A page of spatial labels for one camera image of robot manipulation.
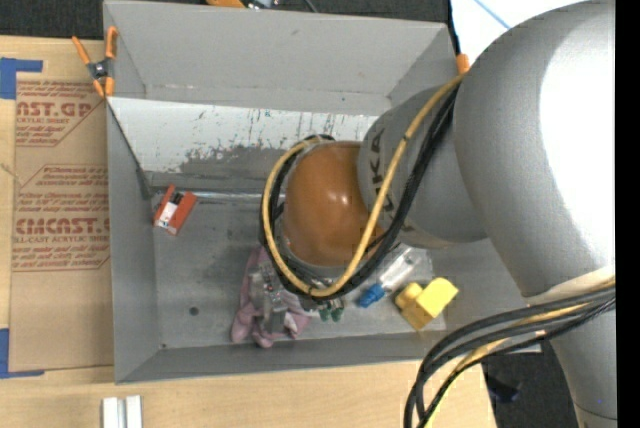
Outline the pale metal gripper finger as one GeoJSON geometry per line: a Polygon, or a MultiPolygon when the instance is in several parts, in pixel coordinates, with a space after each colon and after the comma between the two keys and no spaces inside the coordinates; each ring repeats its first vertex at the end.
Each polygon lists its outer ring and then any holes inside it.
{"type": "Polygon", "coordinates": [[[269,333],[282,333],[288,306],[278,277],[273,272],[266,272],[264,278],[263,328],[269,333]]]}
{"type": "Polygon", "coordinates": [[[248,279],[248,296],[250,303],[258,312],[258,315],[262,316],[264,314],[265,306],[265,280],[261,264],[255,265],[249,269],[248,279]]]}

